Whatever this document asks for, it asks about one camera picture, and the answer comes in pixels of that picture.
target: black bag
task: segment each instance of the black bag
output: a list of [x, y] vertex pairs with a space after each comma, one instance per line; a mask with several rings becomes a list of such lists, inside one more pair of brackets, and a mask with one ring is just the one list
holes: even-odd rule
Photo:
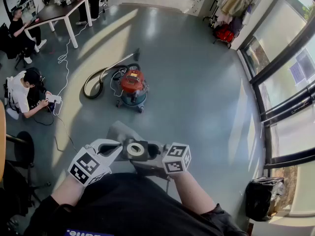
[[246, 216], [255, 221], [267, 221], [270, 203], [284, 194], [283, 177], [259, 177], [246, 187]]

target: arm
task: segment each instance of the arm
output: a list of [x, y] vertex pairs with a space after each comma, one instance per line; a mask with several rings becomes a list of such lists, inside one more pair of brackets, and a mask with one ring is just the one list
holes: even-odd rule
[[17, 37], [18, 35], [20, 35], [23, 31], [24, 31], [25, 27], [23, 26], [22, 28], [20, 28], [18, 31], [16, 31], [13, 36]]
[[42, 100], [35, 108], [29, 110], [28, 112], [23, 113], [25, 118], [30, 118], [35, 115], [39, 110], [48, 105], [48, 100]]
[[189, 172], [176, 174], [172, 178], [175, 180], [182, 204], [188, 209], [201, 215], [212, 211], [216, 207], [212, 198], [201, 188]]
[[76, 206], [84, 189], [81, 183], [74, 179], [73, 176], [68, 175], [51, 196], [59, 205], [69, 204]]

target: black pants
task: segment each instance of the black pants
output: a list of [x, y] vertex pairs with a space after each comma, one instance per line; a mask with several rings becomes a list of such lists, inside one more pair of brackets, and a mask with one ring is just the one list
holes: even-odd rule
[[[29, 33], [32, 37], [36, 38], [36, 45], [39, 45], [41, 42], [40, 37], [40, 28], [35, 27], [33, 29], [29, 30]], [[24, 57], [28, 58], [35, 47], [35, 42], [31, 39], [29, 39], [27, 36], [25, 36], [19, 43], [22, 47], [26, 48]]]
[[[99, 0], [89, 0], [91, 6], [91, 18], [97, 18], [99, 13]], [[85, 3], [79, 6], [80, 22], [87, 21], [87, 11], [85, 9]]]

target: sneaker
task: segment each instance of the sneaker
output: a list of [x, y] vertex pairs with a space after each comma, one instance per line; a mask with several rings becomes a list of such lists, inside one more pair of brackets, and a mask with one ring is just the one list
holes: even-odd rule
[[32, 60], [30, 57], [24, 57], [24, 60], [26, 61], [27, 64], [31, 64]]
[[78, 26], [82, 26], [82, 25], [85, 25], [86, 23], [87, 21], [79, 21], [79, 22], [76, 22], [75, 24]]
[[91, 18], [91, 20], [92, 20], [92, 22], [94, 22], [98, 18], [99, 18], [99, 16], [97, 18]]
[[46, 42], [47, 42], [47, 39], [42, 40], [37, 47], [40, 49], [44, 44], [46, 44]]

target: desk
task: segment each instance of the desk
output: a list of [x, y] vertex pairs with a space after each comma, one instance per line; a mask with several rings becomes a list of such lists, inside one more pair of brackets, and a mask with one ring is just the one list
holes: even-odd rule
[[0, 101], [0, 182], [2, 180], [3, 171], [4, 171], [4, 161], [5, 161], [5, 112], [2, 101]]
[[[56, 5], [52, 4], [49, 6], [45, 6], [38, 14], [37, 17], [39, 20], [37, 22], [31, 23], [29, 26], [27, 26], [24, 31], [27, 37], [32, 39], [29, 30], [32, 28], [35, 28], [37, 26], [49, 23], [51, 31], [55, 31], [55, 28], [52, 24], [53, 21], [57, 21], [60, 19], [64, 19], [65, 26], [67, 27], [68, 33], [70, 35], [72, 44], [74, 48], [78, 48], [77, 41], [75, 39], [71, 23], [69, 20], [69, 15], [77, 9], [81, 4], [85, 3], [85, 9], [87, 11], [87, 16], [88, 16], [88, 22], [89, 26], [92, 26], [92, 20], [91, 20], [91, 14], [90, 14], [90, 7], [89, 7], [89, 1], [88, 0], [80, 0], [80, 1], [75, 1], [70, 5], [66, 5], [65, 7], [62, 7], [61, 5]], [[35, 50], [39, 52], [38, 47], [35, 45]]]

